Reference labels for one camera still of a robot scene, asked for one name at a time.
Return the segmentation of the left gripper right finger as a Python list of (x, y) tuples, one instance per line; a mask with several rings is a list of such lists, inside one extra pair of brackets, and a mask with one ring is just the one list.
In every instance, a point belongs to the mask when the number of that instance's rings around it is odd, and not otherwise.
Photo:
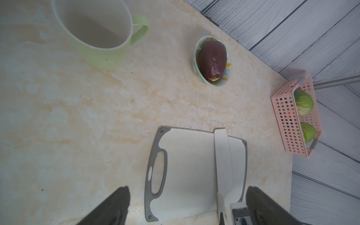
[(246, 204), (253, 225), (301, 225), (301, 222), (260, 188), (249, 186)]

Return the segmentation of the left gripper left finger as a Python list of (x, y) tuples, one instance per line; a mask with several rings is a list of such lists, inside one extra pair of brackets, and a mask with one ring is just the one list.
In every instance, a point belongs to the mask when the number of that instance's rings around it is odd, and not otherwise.
[(124, 225), (130, 205), (128, 186), (115, 190), (78, 225)]

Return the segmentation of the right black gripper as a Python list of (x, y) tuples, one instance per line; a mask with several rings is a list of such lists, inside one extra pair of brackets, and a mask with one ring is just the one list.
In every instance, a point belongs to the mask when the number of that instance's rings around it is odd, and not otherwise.
[(233, 225), (252, 225), (249, 210), (245, 202), (231, 204), (231, 216)]

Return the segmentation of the grey-rimmed white cutting board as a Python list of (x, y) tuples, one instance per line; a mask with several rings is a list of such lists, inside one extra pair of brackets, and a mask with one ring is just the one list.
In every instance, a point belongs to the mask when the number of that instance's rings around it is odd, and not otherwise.
[[(155, 161), (164, 155), (163, 177), (152, 191)], [(155, 136), (144, 188), (147, 222), (166, 221), (217, 209), (215, 137), (212, 132), (161, 126)]]

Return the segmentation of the white speckled knife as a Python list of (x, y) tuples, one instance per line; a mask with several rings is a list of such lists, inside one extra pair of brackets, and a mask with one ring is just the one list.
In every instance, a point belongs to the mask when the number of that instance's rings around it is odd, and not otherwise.
[(214, 130), (215, 156), (217, 169), (217, 211), (221, 225), (230, 224), (225, 198), (233, 189), (233, 173), (231, 164), (230, 145), (227, 130), (218, 128)]

